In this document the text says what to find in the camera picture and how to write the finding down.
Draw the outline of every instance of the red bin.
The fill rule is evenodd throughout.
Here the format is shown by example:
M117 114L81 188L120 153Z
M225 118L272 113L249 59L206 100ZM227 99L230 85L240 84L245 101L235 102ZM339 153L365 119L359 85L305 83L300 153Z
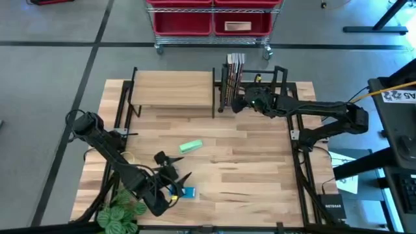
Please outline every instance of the red bin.
M274 8L282 0L214 0L216 7Z
M213 0L146 0L154 7L211 7Z
M217 36L267 36L272 32L270 13L217 13L214 20L214 31ZM226 31L226 21L251 22L252 29L250 31Z
M211 13L155 13L153 30L161 36L209 36Z

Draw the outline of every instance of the wooden tabletop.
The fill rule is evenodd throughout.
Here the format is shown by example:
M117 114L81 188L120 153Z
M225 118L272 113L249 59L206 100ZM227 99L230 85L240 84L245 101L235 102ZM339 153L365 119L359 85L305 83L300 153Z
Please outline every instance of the wooden tabletop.
M211 107L213 73L211 71L138 71L131 103Z
M107 126L114 124L122 83L106 82L98 114ZM312 83L296 84L300 99L315 100ZM304 116L304 125L316 128L320 118ZM285 118L270 119L250 109L233 114L226 109L212 119L211 108L143 107L140 118L133 115L130 132L138 133L129 136L126 148L135 155L134 163L156 166L153 156L161 150L170 157L184 156L175 163L178 174L192 172L186 186L196 188L194 199L180 199L160 217L147 212L138 217L139 224L303 226ZM202 148L179 154L179 145L197 139L203 141ZM310 156L321 193L321 184L333 178L330 158L319 149ZM104 166L99 153L87 155L71 218L79 217L98 194ZM335 182L326 183L325 191L337 193ZM308 196L307 204L313 222Z

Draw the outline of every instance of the metal wire cart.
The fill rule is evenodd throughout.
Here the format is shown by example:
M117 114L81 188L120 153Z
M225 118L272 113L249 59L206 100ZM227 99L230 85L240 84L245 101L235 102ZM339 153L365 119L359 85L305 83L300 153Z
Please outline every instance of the metal wire cart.
M155 37L155 49L166 44L263 45L263 58L273 55L270 39L283 0L143 0ZM246 23L242 31L227 23Z

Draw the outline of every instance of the sticker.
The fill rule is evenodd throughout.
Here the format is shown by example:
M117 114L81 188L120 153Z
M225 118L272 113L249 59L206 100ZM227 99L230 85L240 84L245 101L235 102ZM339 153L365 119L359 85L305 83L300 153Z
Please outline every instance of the sticker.
M385 103L414 103L416 104L416 91L413 90L392 90L382 92Z
M330 152L330 154L332 158L331 163L333 168L355 160L354 158L340 155L334 152ZM342 189L353 194L357 194L358 192L358 175L353 175L352 177L337 180L336 183L338 189Z

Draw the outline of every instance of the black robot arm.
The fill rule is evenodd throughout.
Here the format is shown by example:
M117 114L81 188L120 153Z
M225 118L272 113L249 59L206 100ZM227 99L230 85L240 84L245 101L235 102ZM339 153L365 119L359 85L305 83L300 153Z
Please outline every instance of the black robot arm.
M149 210L155 215L162 215L165 210L169 209L170 203L165 199L161 188L169 185L173 186L172 193L178 198L182 197L183 184L189 177L187 174L183 179L179 178L172 163L182 159L171 159L167 157L163 151L154 156L156 163L160 166L155 170L141 165L129 164L120 154L124 149L125 142L122 140L121 134L116 131L104 130L103 120L94 113L87 112L80 118L76 119L73 124L72 133L75 138L85 141L94 147L109 162L112 169L118 172L124 187L131 192L136 199L143 199Z
M245 87L244 94L237 96L231 106L235 113L245 107L251 107L270 118L290 117L294 114L335 118L336 121L333 123L316 129L302 129L299 132L299 145L309 150L320 139L341 133L361 134L367 132L369 127L368 112L353 103L299 101L288 96L287 92L275 94L269 87L260 86L256 82Z

